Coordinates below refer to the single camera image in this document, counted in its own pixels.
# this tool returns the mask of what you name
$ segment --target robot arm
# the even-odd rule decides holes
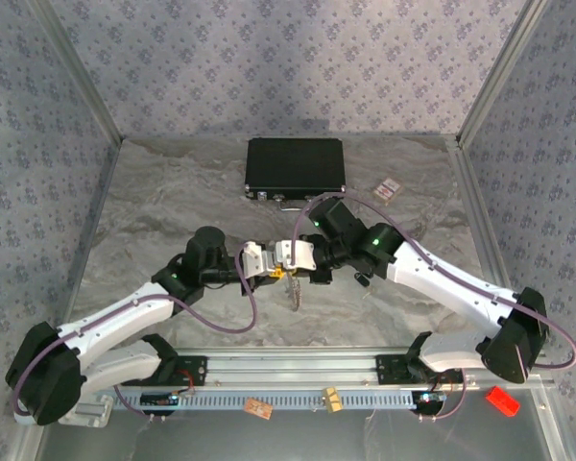
[[[309,216],[322,234],[302,235],[294,250],[290,240],[269,248],[248,242],[241,255],[245,280],[240,279],[235,260],[228,256],[224,234],[204,227],[188,241],[185,253],[175,256],[151,282],[125,299],[59,328],[46,323],[32,328],[6,376],[12,389],[47,346],[60,339],[63,344],[32,369],[21,387],[20,407],[23,405],[39,425],[44,425],[59,419],[86,393],[150,376],[162,382],[175,371],[177,354],[159,336],[147,336],[126,348],[110,350],[141,329],[179,313],[174,300],[189,305],[198,301],[210,283],[242,281],[253,291],[290,272],[309,277],[312,283],[328,284],[332,282],[332,271],[346,265],[357,271],[355,278],[363,285],[378,276],[410,286],[469,317],[479,327],[480,332],[419,335],[401,365],[410,379],[429,382],[431,375],[449,369],[484,366],[512,382],[524,382],[547,328],[497,303],[495,297],[491,300],[449,280],[433,266],[444,267],[460,280],[499,298],[514,297],[517,303],[545,315],[540,293],[526,288],[517,295],[492,286],[420,247],[431,260],[428,264],[395,228],[384,223],[367,228],[339,200],[322,202]]]

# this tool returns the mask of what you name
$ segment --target red block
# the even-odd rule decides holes
[[[487,400],[506,416],[514,416],[520,408],[518,401],[497,386],[493,387],[487,394]]]

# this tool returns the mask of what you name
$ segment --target black box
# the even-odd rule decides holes
[[[307,200],[346,190],[344,148],[339,139],[251,139],[246,196],[253,200]]]

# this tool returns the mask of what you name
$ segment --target wallpaper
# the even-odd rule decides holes
[[[52,0],[125,137],[457,133],[523,0]]]
[[[513,285],[576,339],[576,0],[551,1],[468,152]],[[556,379],[576,434],[576,367]]]
[[[66,308],[108,146],[27,4],[0,1],[0,460],[4,375],[28,328]]]

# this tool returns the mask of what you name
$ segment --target gray marble table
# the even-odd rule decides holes
[[[424,137],[345,137],[348,188],[373,200],[387,177],[403,190],[386,207],[430,251],[481,277],[468,220],[444,140]],[[130,294],[175,254],[200,226],[227,235],[232,253],[248,239],[291,235],[297,213],[244,197],[246,138],[125,141],[102,211],[71,319]],[[350,205],[367,225],[378,221]],[[302,230],[314,231],[307,223]],[[217,333],[180,314],[148,328],[174,347],[407,346],[421,331],[470,328],[463,318],[406,287],[381,279],[365,289],[353,270],[336,271],[330,286],[301,282],[293,311],[285,280],[256,291],[259,321],[242,335]],[[227,327],[246,325],[250,305],[239,286],[205,291],[194,305]]]

